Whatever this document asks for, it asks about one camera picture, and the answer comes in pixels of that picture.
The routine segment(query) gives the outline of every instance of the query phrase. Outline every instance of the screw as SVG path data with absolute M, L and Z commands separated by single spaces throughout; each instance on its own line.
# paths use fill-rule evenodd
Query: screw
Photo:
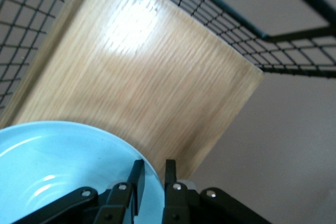
M 88 197 L 88 196 L 90 196 L 90 194 L 91 194 L 90 190 L 84 190 L 84 191 L 82 191 L 82 196 L 83 197 Z
M 173 185 L 173 188 L 175 189 L 175 190 L 181 190 L 182 189 L 182 186 L 180 185 L 180 184 L 178 184 L 178 183 L 175 183 L 174 185 Z
M 212 190 L 208 190 L 206 191 L 207 196 L 211 197 L 211 198 L 216 198 L 216 193 Z
M 127 185 L 124 185 L 124 184 L 120 184 L 118 187 L 119 190 L 126 190 L 126 188 L 127 188 Z

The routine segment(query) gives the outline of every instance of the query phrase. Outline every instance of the wood grain surface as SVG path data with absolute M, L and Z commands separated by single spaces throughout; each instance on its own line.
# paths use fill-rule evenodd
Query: wood grain surface
M 262 75 L 168 0 L 69 0 L 0 126 L 93 125 L 188 178 Z

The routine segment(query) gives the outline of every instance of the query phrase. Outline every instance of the metal grid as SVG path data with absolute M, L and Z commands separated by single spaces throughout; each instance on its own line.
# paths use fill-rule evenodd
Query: metal grid
M 272 37 L 223 0 L 171 1 L 262 71 L 336 78 L 336 12 L 324 0 L 305 1 L 326 19 L 328 27 Z M 0 0 L 0 113 L 64 2 Z

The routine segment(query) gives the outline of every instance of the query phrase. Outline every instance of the wooden edge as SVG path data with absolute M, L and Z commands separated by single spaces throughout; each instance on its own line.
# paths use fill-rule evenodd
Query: wooden edge
M 0 119 L 0 129 L 11 126 L 19 109 L 29 96 L 37 79 L 48 63 L 54 50 L 58 46 L 63 34 L 70 24 L 84 0 L 67 0 L 56 18 L 50 32 L 36 53 L 27 73 L 23 77 L 13 97 L 10 99 Z

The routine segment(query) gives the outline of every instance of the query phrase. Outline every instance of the gray surface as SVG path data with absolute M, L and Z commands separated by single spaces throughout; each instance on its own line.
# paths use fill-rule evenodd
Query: gray surface
M 298 0 L 226 1 L 272 33 L 323 24 Z M 266 74 L 191 180 L 272 223 L 336 223 L 335 98 L 336 80 Z

